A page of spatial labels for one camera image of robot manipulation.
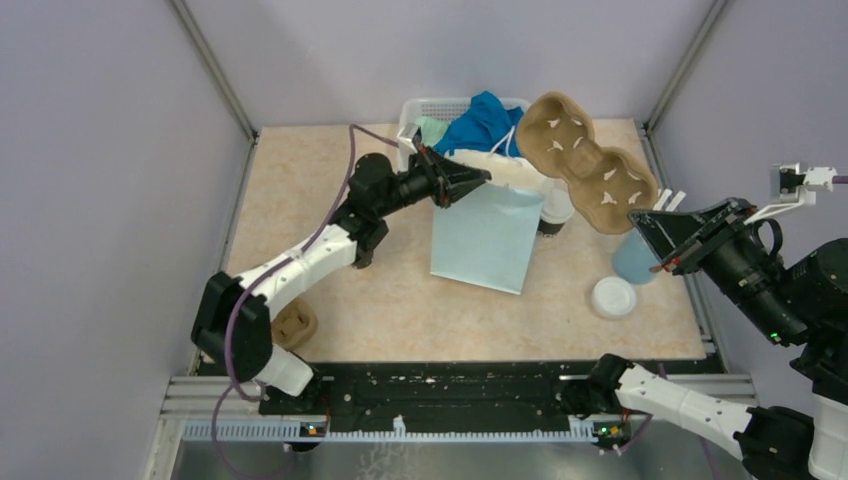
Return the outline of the pale blue paper bag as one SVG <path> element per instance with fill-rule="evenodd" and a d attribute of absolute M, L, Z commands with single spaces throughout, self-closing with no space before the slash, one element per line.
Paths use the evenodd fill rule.
<path fill-rule="evenodd" d="M 485 182 L 448 209 L 433 215 L 430 273 L 519 295 L 533 254 L 550 180 L 521 155 L 513 155 L 509 130 L 487 151 L 448 154 L 463 166 L 487 170 Z"/>

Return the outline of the stack of white lids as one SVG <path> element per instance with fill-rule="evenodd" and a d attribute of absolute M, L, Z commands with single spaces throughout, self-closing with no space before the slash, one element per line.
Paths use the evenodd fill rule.
<path fill-rule="evenodd" d="M 617 276 L 600 279 L 590 293 L 590 304 L 596 314 L 607 319 L 624 318 L 637 305 L 638 296 L 633 286 Z"/>

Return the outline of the brown cardboard cup carrier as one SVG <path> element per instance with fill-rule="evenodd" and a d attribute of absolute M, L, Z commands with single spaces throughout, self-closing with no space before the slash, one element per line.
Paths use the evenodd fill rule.
<path fill-rule="evenodd" d="M 317 327 L 314 309 L 303 298 L 297 297 L 271 322 L 271 339 L 274 345 L 285 350 L 296 350 L 315 335 Z"/>

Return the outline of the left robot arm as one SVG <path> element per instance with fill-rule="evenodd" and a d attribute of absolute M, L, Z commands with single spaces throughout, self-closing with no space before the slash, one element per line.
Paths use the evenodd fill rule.
<path fill-rule="evenodd" d="M 314 369 L 275 344 L 271 322 L 318 281 L 348 266 L 366 268 L 389 232 L 386 221 L 406 207 L 430 200 L 449 208 L 492 178 L 489 171 L 457 163 L 428 147 L 415 152 L 407 170 L 396 171 L 387 156 L 366 154 L 347 169 L 347 194 L 336 199 L 324 224 L 274 259 L 206 282 L 190 333 L 192 343 L 223 367 L 230 383 L 271 386 L 297 413 L 319 404 Z"/>

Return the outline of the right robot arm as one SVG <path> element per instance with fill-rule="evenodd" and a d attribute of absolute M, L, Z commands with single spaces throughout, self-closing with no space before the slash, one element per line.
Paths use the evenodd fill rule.
<path fill-rule="evenodd" d="M 692 432 L 758 479 L 847 475 L 847 242 L 829 241 L 791 267 L 778 222 L 741 198 L 689 213 L 634 210 L 630 220 L 673 275 L 704 273 L 772 344 L 798 346 L 812 414 L 755 407 L 683 387 L 615 354 L 566 384 L 568 414 L 642 412 Z"/>

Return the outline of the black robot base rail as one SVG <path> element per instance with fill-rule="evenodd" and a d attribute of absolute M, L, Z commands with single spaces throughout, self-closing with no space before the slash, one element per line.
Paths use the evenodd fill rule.
<path fill-rule="evenodd" d="M 161 415 L 185 439 L 320 442 L 623 441 L 634 413 L 577 398 L 586 363 L 329 364 L 300 398 L 268 389 L 252 403 L 215 376 L 173 378 Z"/>

